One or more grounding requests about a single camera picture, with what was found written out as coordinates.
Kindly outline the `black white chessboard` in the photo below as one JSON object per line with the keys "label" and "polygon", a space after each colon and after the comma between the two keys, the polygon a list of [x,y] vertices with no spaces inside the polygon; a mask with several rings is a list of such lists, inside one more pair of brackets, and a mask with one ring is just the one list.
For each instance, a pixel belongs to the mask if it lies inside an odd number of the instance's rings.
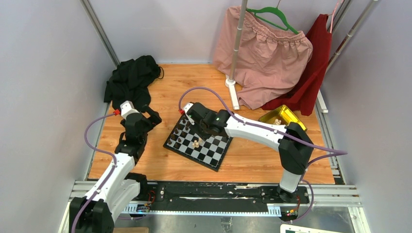
{"label": "black white chessboard", "polygon": [[[183,121],[187,121],[186,126],[182,125]],[[180,131],[179,135],[174,133],[176,129]],[[198,138],[200,138],[199,135],[191,128],[186,116],[182,115],[163,144],[163,147],[217,172],[229,149],[232,138],[211,136],[203,140],[204,142],[199,148],[194,148],[192,143]],[[172,141],[171,145],[167,144],[169,139]]]}

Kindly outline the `yellow metal tray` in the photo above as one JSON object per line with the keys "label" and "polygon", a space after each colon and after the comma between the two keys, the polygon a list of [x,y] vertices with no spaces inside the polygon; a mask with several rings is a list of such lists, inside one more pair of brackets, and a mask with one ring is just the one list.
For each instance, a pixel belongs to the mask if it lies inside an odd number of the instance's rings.
{"label": "yellow metal tray", "polygon": [[297,123],[304,131],[307,131],[307,127],[304,123],[295,115],[295,113],[286,105],[281,105],[274,110],[271,110],[261,116],[259,122],[274,124],[274,125],[287,125],[291,122]]}

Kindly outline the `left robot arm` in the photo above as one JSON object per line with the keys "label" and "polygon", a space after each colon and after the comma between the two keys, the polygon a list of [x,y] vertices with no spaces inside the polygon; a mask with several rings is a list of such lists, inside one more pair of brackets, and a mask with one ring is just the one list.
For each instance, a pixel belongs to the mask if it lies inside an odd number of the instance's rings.
{"label": "left robot arm", "polygon": [[108,153],[112,161],[103,175],[83,197],[74,197],[70,202],[70,233],[111,233],[132,199],[148,197],[146,176],[132,170],[145,150],[148,132],[162,119],[148,105],[137,110],[130,101],[122,103],[112,115],[121,115],[125,131],[115,152]]}

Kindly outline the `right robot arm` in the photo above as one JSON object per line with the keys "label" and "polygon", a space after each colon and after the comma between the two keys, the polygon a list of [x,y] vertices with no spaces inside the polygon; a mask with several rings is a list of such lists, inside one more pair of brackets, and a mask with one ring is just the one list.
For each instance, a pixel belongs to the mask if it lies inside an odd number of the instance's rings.
{"label": "right robot arm", "polygon": [[201,103],[187,103],[183,109],[197,133],[210,136],[243,138],[266,145],[279,153],[283,174],[278,186],[278,198],[291,202],[297,196],[297,186],[303,177],[313,148],[312,141],[297,123],[273,125],[244,118],[229,110],[210,110]]}

